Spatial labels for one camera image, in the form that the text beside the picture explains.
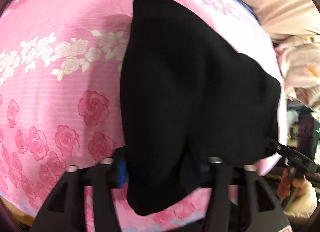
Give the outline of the person's hand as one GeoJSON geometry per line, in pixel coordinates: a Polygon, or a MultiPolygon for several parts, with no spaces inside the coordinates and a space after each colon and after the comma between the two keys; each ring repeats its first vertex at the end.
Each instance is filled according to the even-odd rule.
{"type": "Polygon", "coordinates": [[[277,189],[277,196],[280,199],[285,199],[289,195],[291,195],[291,192],[290,192],[291,188],[298,189],[294,199],[302,197],[307,193],[309,193],[310,191],[312,191],[313,187],[312,185],[310,185],[310,182],[305,177],[293,178],[290,180],[289,170],[290,170],[289,168],[286,168],[281,175],[280,184],[277,189]]]}

